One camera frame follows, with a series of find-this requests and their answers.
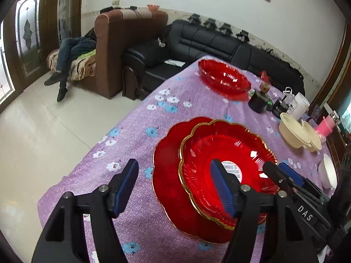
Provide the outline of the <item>large white paper bowl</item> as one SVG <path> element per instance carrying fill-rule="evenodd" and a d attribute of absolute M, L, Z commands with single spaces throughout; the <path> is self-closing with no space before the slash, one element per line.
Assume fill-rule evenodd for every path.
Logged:
<path fill-rule="evenodd" d="M 324 154 L 322 161 L 318 166 L 318 173 L 321 179 L 322 186 L 325 189 L 336 189 L 337 187 L 337 173 L 332 159 Z"/>

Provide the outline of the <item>beige plastic bowl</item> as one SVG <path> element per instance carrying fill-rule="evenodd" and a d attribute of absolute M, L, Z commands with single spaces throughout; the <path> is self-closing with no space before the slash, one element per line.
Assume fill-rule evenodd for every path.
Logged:
<path fill-rule="evenodd" d="M 288 145 L 293 148 L 309 146 L 311 140 L 297 120 L 284 112 L 280 114 L 280 119 L 278 129 Z"/>
<path fill-rule="evenodd" d="M 306 121 L 302 121 L 302 128 L 306 132 L 310 143 L 307 146 L 307 149 L 309 150 L 310 153 L 321 151 L 322 149 L 322 143 L 319 138 L 318 133 L 315 131 L 315 129 Z"/>

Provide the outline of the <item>red gold-rimmed labelled plate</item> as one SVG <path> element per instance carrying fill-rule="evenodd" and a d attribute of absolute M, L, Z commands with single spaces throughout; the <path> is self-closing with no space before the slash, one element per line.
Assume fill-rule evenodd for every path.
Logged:
<path fill-rule="evenodd" d="M 179 178 L 195 210 L 208 220 L 233 230 L 236 220 L 225 211 L 211 178 L 214 159 L 226 165 L 241 184 L 265 194 L 279 187 L 263 173 L 265 162 L 277 164 L 275 154 L 260 136 L 241 124 L 219 119 L 194 126 L 179 148 Z"/>

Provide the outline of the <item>large red scalloped plate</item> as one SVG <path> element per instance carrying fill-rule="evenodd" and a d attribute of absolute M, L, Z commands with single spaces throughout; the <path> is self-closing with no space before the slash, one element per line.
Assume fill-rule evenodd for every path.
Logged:
<path fill-rule="evenodd" d="M 185 235 L 222 244 L 230 241 L 233 231 L 206 219 L 196 211 L 178 173 L 181 142 L 195 125 L 210 121 L 210 118 L 201 116 L 171 127 L 155 147 L 152 186 L 155 196 L 175 228 Z"/>

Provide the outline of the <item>grey black electric motor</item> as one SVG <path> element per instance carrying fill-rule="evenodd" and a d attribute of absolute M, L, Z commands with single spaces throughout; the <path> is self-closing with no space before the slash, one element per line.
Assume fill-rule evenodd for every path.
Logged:
<path fill-rule="evenodd" d="M 285 98 L 286 97 L 283 99 L 278 98 L 278 100 L 273 104 L 272 114 L 278 119 L 281 119 L 280 115 L 282 113 L 286 113 L 289 110 L 289 105 L 285 102 Z"/>

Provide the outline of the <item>white plastic jar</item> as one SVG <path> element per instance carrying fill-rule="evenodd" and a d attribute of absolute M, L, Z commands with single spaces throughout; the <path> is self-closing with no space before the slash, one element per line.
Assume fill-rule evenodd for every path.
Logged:
<path fill-rule="evenodd" d="M 297 93 L 290 103 L 287 113 L 295 120 L 299 120 L 309 109 L 310 103 L 302 93 Z"/>

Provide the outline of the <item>green plastic toy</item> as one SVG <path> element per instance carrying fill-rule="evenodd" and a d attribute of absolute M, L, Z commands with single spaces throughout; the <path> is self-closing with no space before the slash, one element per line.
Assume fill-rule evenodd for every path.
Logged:
<path fill-rule="evenodd" d="M 277 101 L 277 99 L 269 99 L 266 103 L 265 110 L 267 111 L 272 111 L 274 103 Z"/>

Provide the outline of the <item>purple floral tablecloth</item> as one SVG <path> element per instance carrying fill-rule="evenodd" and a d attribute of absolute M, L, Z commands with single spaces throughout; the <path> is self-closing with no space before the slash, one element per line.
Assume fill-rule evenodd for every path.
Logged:
<path fill-rule="evenodd" d="M 193 63 L 156 88 L 44 194 L 38 202 L 40 222 L 47 222 L 63 193 L 92 192 L 133 158 L 139 164 L 139 175 L 125 212 L 114 220 L 128 261 L 220 262 L 226 245 L 198 235 L 196 229 L 219 234 L 222 228 L 196 212 L 179 178 L 167 181 L 178 175 L 182 140 L 197 121 L 213 119 L 245 126 L 260 136 L 279 162 L 321 184 L 318 165 L 328 154 L 327 147 L 314 153 L 290 147 L 274 115 L 257 114 L 245 102 L 213 92 Z"/>

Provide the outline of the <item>black motor with gear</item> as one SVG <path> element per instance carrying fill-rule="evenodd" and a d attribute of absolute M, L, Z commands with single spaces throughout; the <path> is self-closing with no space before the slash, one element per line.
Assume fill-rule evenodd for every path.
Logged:
<path fill-rule="evenodd" d="M 270 89 L 270 85 L 262 82 L 259 86 L 259 89 L 255 90 L 252 97 L 248 101 L 248 106 L 256 113 L 262 113 L 265 109 L 269 97 L 268 92 Z"/>

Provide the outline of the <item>wooden cabinet counter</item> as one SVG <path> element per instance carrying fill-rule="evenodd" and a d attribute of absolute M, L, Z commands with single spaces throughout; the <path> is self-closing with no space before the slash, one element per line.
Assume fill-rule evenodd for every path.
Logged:
<path fill-rule="evenodd" d="M 342 42 L 328 77 L 312 101 L 312 108 L 320 107 L 320 121 L 330 112 L 343 116 L 350 105 L 350 25 L 344 26 Z M 341 123 L 327 137 L 327 147 L 337 169 L 350 156 L 350 129 Z"/>

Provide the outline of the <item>red plastic bag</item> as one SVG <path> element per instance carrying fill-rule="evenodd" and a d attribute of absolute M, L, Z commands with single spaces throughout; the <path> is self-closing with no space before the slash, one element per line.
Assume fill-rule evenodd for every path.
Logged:
<path fill-rule="evenodd" d="M 270 81 L 270 77 L 268 76 L 268 74 L 265 72 L 265 71 L 261 71 L 260 72 L 260 79 L 266 83 L 267 85 L 270 85 L 271 84 L 271 81 Z"/>

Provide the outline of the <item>deep red glass bowl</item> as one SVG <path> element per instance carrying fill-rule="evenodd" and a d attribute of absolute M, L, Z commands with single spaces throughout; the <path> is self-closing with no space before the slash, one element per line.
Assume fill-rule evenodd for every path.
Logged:
<path fill-rule="evenodd" d="M 223 96 L 238 96 L 251 89 L 251 83 L 238 69 L 213 59 L 198 62 L 202 81 L 213 91 Z"/>

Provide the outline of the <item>black clamp on sofa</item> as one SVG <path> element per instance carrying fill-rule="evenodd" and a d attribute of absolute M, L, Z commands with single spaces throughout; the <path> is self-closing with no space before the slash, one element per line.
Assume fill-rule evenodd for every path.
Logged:
<path fill-rule="evenodd" d="M 247 31 L 241 30 L 238 34 L 236 34 L 236 37 L 242 43 L 250 42 L 249 33 Z"/>
<path fill-rule="evenodd" d="M 189 25 L 201 25 L 201 20 L 200 20 L 199 14 L 193 13 L 188 18 L 188 23 L 189 23 Z"/>
<path fill-rule="evenodd" d="M 233 34 L 231 25 L 223 23 L 221 27 L 218 28 L 218 31 L 224 36 L 230 36 Z"/>
<path fill-rule="evenodd" d="M 207 30 L 216 30 L 217 29 L 217 25 L 216 25 L 216 20 L 214 20 L 213 18 L 208 18 L 204 24 L 203 24 L 204 28 L 206 28 Z"/>

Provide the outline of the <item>black leather sofa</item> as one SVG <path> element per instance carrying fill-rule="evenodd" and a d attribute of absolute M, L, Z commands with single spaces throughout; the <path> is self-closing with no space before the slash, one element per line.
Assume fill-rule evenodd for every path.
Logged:
<path fill-rule="evenodd" d="M 242 42 L 200 24 L 175 20 L 159 39 L 134 45 L 123 53 L 123 96 L 144 98 L 164 81 L 199 58 L 210 55 L 257 76 L 266 72 L 279 90 L 305 93 L 303 75 L 271 50 Z"/>

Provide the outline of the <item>seated person in jeans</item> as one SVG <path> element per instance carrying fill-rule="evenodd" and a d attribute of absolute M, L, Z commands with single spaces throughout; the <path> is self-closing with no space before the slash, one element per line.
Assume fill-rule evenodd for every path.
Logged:
<path fill-rule="evenodd" d="M 57 102 L 61 102 L 67 94 L 67 79 L 71 63 L 80 55 L 96 49 L 96 34 L 94 28 L 82 37 L 68 37 L 61 42 L 58 52 L 57 65 L 52 71 L 51 77 L 45 82 L 45 86 L 59 82 Z"/>

